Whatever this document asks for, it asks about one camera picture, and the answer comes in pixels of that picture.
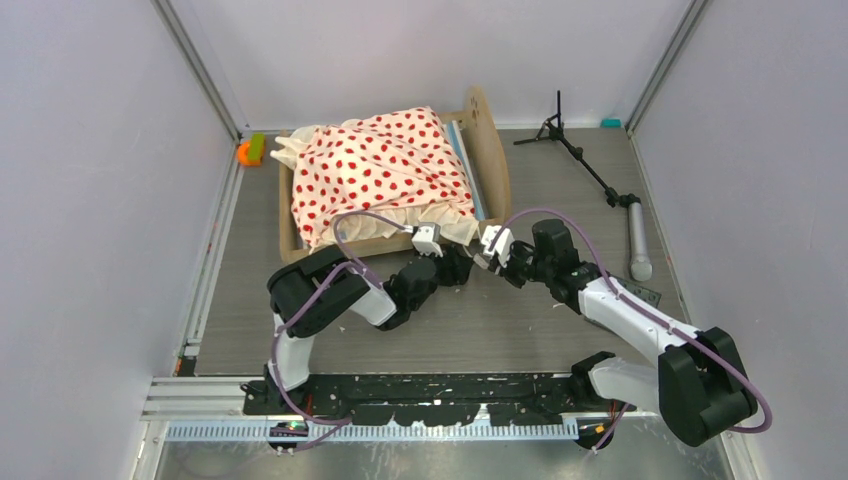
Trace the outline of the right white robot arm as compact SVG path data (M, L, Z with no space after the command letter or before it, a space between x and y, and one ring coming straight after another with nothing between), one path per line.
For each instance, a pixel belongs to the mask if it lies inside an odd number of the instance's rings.
M491 271L521 288L542 283L559 303L636 349L646 364L602 351L572 367L571 397L584 410L622 401L662 417L683 443L700 446L759 411L736 344L724 330L681 323L584 261L560 219L537 222L532 242L488 226L482 256Z

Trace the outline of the strawberry print ruffled blanket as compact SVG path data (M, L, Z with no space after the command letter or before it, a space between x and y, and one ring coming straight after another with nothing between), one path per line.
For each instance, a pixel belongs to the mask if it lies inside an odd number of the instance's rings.
M428 106L312 125L275 139L292 174L295 231L310 250L397 234L392 222L434 223L470 244L479 221L465 167Z

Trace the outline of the wooden pet bed frame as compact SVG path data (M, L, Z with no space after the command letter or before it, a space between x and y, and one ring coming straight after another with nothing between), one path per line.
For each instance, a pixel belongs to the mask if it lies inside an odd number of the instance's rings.
M465 147L476 173L479 195L473 197L473 200L479 226L470 242L471 244L487 226L502 222L512 213L511 188L504 149L481 88L472 87L468 90L465 105L461 110L451 113L435 113L445 125L451 120L459 122ZM310 250L301 243L289 210L291 201L288 195L292 189L292 174L280 162L279 164L279 250L283 261L294 262L323 247ZM389 238L378 237L343 243L355 255L361 257L411 248L411 235L397 231L397 234Z

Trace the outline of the blue striped mattress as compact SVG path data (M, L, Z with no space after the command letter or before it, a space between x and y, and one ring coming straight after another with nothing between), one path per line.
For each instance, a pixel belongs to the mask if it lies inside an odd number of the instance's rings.
M467 181L472 191L472 196L477 197L479 195L479 188L476 173L471 158L468 155L467 149L465 147L459 122L457 120L451 120L446 125L446 133L451 147L455 151L457 157L459 158L462 164L463 171L466 174Z

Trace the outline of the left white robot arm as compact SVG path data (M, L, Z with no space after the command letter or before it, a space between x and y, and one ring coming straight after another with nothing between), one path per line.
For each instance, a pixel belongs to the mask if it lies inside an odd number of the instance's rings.
M305 405L315 337L337 318L353 313L381 331L392 330L438 288L468 281L474 261L463 245L443 243L438 225L388 224L411 235L414 256L385 282L348 255L342 240L279 269L267 281L274 314L268 400L280 412L293 414Z

